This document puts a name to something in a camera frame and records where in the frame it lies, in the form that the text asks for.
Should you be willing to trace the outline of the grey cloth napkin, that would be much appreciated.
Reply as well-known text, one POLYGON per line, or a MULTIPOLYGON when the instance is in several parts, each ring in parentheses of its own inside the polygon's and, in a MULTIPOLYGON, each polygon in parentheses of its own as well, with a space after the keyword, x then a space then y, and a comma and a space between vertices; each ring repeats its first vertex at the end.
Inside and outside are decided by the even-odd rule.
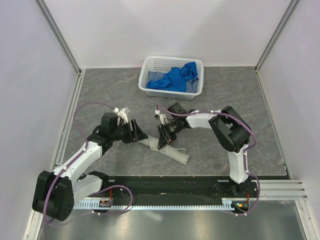
POLYGON ((151 151, 159 152, 162 155, 169 157, 182 165, 186 165, 190 158, 190 155, 187 154, 186 148, 175 148, 170 145, 166 145, 165 147, 158 150, 159 139, 150 135, 147 139, 140 140, 139 143, 149 147, 151 151))

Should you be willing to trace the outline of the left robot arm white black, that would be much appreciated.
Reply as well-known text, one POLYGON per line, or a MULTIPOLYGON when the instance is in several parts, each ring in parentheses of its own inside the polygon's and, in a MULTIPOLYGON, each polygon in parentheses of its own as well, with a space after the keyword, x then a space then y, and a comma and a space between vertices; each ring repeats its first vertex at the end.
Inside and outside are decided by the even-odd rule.
POLYGON ((114 142, 125 144, 148 139, 135 119, 125 120, 107 112, 101 123, 86 138, 83 146, 64 164, 53 171, 42 171, 36 182, 32 209, 54 220, 64 221, 75 204, 91 195, 106 196, 110 191, 107 174, 84 172, 100 159, 114 142))

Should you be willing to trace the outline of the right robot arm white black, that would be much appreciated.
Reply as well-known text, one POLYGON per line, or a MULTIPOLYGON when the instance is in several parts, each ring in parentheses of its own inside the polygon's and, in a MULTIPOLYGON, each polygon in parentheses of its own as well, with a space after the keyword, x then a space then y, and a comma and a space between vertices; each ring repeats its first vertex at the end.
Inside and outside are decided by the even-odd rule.
POLYGON ((161 150, 177 139, 177 134, 185 129, 211 129, 220 145, 227 151, 229 160, 229 191, 235 197, 247 191, 250 177, 247 170, 246 149, 250 142, 250 127, 231 107, 226 106, 216 111, 185 110, 179 103, 171 105, 164 111, 172 116, 168 120, 160 113, 158 105, 155 118, 158 125, 159 140, 157 149, 161 150))

